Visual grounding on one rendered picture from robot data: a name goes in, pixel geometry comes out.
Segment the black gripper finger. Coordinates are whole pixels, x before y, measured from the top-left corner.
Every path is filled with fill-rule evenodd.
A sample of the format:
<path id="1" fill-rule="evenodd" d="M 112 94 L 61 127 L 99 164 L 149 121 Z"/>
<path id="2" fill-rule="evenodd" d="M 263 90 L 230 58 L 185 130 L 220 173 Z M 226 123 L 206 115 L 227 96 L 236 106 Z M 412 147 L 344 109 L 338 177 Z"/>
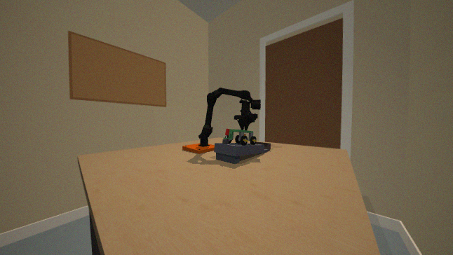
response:
<path id="1" fill-rule="evenodd" d="M 248 126 L 249 126 L 249 124 L 251 124 L 251 123 L 252 123 L 252 122 L 245 122 L 245 124 L 244 124 L 244 128 L 245 128 L 245 130 L 247 130 L 247 129 L 248 129 Z"/>
<path id="2" fill-rule="evenodd" d="M 238 120 L 238 124 L 240 125 L 242 130 L 244 129 L 245 122 L 246 122 L 246 120 Z"/>

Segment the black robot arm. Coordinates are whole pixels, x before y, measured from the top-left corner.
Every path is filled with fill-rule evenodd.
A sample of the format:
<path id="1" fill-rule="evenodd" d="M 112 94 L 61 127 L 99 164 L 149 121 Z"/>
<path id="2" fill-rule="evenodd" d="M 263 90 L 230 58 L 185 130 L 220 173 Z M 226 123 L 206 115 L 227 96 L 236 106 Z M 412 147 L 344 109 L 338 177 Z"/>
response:
<path id="1" fill-rule="evenodd" d="M 213 91 L 212 93 L 209 93 L 207 95 L 208 108 L 207 108 L 207 114 L 206 114 L 206 118 L 205 118 L 205 125 L 203 126 L 202 132 L 198 136 L 199 139 L 201 139 L 199 146 L 202 146 L 202 147 L 209 146 L 208 137 L 211 135 L 212 129 L 213 129 L 213 127 L 211 127 L 213 107 L 215 105 L 217 98 L 222 94 L 240 97 L 241 101 L 239 101 L 239 102 L 242 103 L 242 109 L 250 109 L 250 103 L 251 103 L 252 109 L 261 109 L 261 100 L 260 99 L 252 100 L 252 98 L 250 96 L 250 92 L 247 90 L 237 91 L 237 90 L 230 90 L 230 89 L 226 89 L 226 88 L 218 88 L 217 90 Z M 245 99 L 245 100 L 242 100 L 242 99 Z M 247 100 L 249 102 L 247 102 Z M 250 117 L 250 119 L 252 118 L 252 119 L 256 120 L 258 118 L 258 115 L 251 113 L 251 111 L 250 111 L 250 113 L 249 113 L 249 111 L 247 111 L 245 114 L 245 117 Z"/>

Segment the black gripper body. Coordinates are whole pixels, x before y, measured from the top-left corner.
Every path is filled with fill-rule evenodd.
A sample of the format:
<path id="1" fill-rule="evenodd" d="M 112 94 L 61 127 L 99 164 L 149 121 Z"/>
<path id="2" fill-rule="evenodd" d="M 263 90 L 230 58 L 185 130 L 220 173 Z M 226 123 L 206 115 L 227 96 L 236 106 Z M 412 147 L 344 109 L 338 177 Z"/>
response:
<path id="1" fill-rule="evenodd" d="M 246 122 L 254 122 L 255 120 L 254 119 L 250 119 L 250 117 L 245 117 L 245 114 L 246 112 L 249 111 L 250 113 L 250 110 L 249 109 L 241 109 L 240 112 L 241 112 L 241 115 L 235 115 L 234 116 L 234 119 L 235 120 L 246 120 Z"/>

